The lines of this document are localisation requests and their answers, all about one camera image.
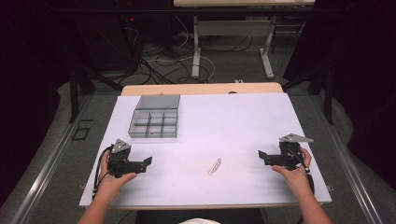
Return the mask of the person's left hand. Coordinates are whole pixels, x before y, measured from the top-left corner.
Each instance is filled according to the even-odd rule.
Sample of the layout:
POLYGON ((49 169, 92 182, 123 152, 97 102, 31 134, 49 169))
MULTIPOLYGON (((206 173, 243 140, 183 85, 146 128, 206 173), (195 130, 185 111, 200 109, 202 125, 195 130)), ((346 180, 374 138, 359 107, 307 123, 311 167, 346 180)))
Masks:
POLYGON ((111 175, 107 169, 108 157, 109 152, 107 151, 101 160, 99 184, 94 198, 96 201, 102 203, 111 203, 117 197, 121 188, 126 183, 137 177, 136 173, 129 173, 119 178, 111 175))

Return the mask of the white desk with metal legs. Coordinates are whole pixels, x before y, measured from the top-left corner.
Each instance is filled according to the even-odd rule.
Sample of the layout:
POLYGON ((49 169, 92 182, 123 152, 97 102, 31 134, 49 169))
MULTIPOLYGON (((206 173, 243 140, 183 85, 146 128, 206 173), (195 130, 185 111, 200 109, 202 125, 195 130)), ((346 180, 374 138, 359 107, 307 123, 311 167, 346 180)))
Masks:
MULTIPOLYGON (((187 9, 306 9, 312 7, 316 0, 174 0, 175 7, 187 9)), ((198 78, 200 75, 201 36, 263 36, 265 45, 260 49, 264 74, 268 79, 275 75, 268 58, 272 39, 275 34, 277 16, 267 16, 266 20, 201 20, 193 17, 194 54, 191 76, 198 78)))

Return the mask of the wooden table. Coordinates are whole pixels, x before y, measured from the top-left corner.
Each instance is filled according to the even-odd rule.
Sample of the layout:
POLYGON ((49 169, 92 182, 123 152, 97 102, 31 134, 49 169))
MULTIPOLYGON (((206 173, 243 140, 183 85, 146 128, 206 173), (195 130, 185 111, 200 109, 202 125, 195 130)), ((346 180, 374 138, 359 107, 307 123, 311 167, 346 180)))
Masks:
POLYGON ((211 83, 211 84, 166 84, 129 85, 123 88, 121 96, 162 95, 162 94, 228 94, 236 93, 283 93, 276 82, 263 83, 211 83))

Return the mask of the black metal stand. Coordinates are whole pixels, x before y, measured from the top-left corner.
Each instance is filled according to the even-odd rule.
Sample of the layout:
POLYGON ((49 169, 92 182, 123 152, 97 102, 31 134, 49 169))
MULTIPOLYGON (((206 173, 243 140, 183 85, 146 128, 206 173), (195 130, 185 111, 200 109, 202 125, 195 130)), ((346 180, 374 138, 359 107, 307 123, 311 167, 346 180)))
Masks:
POLYGON ((71 118, 70 123, 73 123, 79 114, 78 90, 82 90, 86 94, 92 95, 95 93, 95 87, 92 84, 92 79, 97 79, 116 91, 121 91, 123 87, 120 84, 110 80, 109 78, 94 71, 90 67, 75 63, 69 67, 69 84, 70 84, 70 100, 71 100, 71 118))
POLYGON ((318 65, 308 72, 297 76, 292 81, 288 81, 282 85, 282 90, 286 91, 291 87, 298 85, 309 78, 312 78, 310 85, 308 86, 309 95, 318 95, 321 90, 325 90, 324 103, 323 103, 323 114, 326 120, 333 125, 332 121, 332 94, 333 94, 333 68, 329 65, 318 65))

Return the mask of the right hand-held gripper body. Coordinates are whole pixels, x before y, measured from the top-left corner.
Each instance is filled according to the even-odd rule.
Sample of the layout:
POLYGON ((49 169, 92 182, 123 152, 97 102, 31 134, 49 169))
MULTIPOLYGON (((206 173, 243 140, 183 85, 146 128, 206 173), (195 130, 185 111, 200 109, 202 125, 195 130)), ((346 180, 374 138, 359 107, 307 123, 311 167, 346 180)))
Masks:
POLYGON ((290 171, 295 170, 304 162, 301 142, 312 143, 313 139, 295 133, 284 135, 279 138, 280 154, 268 155, 267 159, 272 159, 275 165, 284 166, 290 171))

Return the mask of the white table sheet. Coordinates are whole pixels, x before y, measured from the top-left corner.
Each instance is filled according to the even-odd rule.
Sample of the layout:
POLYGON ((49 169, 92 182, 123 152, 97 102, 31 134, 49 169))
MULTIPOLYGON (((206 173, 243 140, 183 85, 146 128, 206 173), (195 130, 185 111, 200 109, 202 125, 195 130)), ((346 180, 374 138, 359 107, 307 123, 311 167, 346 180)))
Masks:
POLYGON ((176 138, 133 139, 128 134, 136 96, 118 98, 101 146, 117 139, 132 146, 130 158, 151 157, 147 171, 127 183, 115 209, 215 209, 292 205, 284 178, 258 151, 276 154, 279 138, 302 134, 285 93, 183 95, 176 138), (221 158, 219 169, 207 172, 221 158))

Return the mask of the small white part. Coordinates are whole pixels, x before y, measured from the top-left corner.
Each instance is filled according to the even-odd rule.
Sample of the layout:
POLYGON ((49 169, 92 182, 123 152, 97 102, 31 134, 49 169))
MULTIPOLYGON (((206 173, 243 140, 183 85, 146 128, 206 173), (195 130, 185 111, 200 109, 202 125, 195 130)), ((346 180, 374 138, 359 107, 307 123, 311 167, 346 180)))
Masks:
POLYGON ((214 164, 212 165, 212 167, 209 169, 209 171, 207 172, 208 175, 213 175, 220 167, 222 163, 222 159, 219 158, 217 159, 214 164))

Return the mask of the aluminium floor rail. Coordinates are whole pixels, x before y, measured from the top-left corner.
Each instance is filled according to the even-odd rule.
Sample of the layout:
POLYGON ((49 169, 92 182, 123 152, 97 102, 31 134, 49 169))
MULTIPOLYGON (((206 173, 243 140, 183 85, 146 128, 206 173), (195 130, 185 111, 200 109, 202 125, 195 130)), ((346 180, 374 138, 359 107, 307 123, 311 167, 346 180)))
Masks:
POLYGON ((382 217, 377 212, 371 197, 367 191, 367 188, 361 180, 361 175, 354 163, 354 161, 349 156, 347 148, 343 144, 339 134, 337 133, 335 127, 330 124, 328 119, 324 115, 324 109, 319 96, 312 96, 311 101, 315 106, 315 109, 324 123, 324 126, 330 134, 330 138, 334 144, 335 153, 341 166, 346 175, 347 181, 352 188, 352 191, 360 205, 361 211, 363 212, 368 224, 384 224, 382 217))
POLYGON ((17 212, 10 221, 10 224, 27 224, 32 216, 36 205, 40 201, 45 192, 57 166, 62 160, 62 157, 68 147, 72 134, 78 129, 78 120, 82 114, 87 110, 87 107, 92 101, 92 95, 82 96, 80 104, 78 105, 78 114, 75 120, 64 126, 62 135, 59 137, 56 144, 51 148, 51 151, 43 163, 40 172, 35 177, 35 181, 26 192, 23 201, 18 207, 17 212))

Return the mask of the clear plastic compartment box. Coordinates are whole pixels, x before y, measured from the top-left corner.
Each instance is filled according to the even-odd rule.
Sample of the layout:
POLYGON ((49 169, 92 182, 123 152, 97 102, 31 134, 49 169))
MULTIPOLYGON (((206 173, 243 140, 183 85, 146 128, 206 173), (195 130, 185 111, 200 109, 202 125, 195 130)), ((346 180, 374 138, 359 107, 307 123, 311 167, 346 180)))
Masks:
POLYGON ((142 95, 128 134, 134 138, 176 138, 180 96, 142 95))

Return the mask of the person's white shirt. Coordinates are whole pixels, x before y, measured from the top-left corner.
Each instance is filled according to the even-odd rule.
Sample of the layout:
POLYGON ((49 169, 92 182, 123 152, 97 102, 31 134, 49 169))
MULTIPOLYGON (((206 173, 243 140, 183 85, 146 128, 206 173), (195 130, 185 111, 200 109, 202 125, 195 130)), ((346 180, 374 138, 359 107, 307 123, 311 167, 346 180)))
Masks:
POLYGON ((220 224, 219 222, 206 218, 191 218, 185 221, 182 221, 178 224, 220 224))

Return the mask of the person's right hand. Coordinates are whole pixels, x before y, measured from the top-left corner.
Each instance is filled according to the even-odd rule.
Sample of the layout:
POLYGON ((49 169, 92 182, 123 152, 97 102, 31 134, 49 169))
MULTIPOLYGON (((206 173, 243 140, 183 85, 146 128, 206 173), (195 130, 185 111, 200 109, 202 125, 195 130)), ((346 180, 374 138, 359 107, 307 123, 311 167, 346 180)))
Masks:
POLYGON ((301 148, 301 151, 304 155, 304 162, 300 167, 289 171, 282 166, 273 165, 272 170, 281 174, 286 179, 287 185, 295 197, 304 198, 312 193, 306 174, 311 162, 311 155, 303 147, 301 148))

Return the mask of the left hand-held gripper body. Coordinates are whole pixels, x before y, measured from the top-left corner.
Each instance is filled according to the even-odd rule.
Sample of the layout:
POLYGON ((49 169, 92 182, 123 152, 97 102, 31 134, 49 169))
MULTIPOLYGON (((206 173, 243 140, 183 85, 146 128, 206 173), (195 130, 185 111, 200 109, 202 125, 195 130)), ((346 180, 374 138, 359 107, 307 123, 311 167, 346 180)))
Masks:
POLYGON ((145 165, 143 161, 129 161, 131 145, 117 139, 110 149, 110 155, 107 160, 107 169, 111 175, 116 178, 122 177, 129 173, 137 173, 138 167, 145 165))

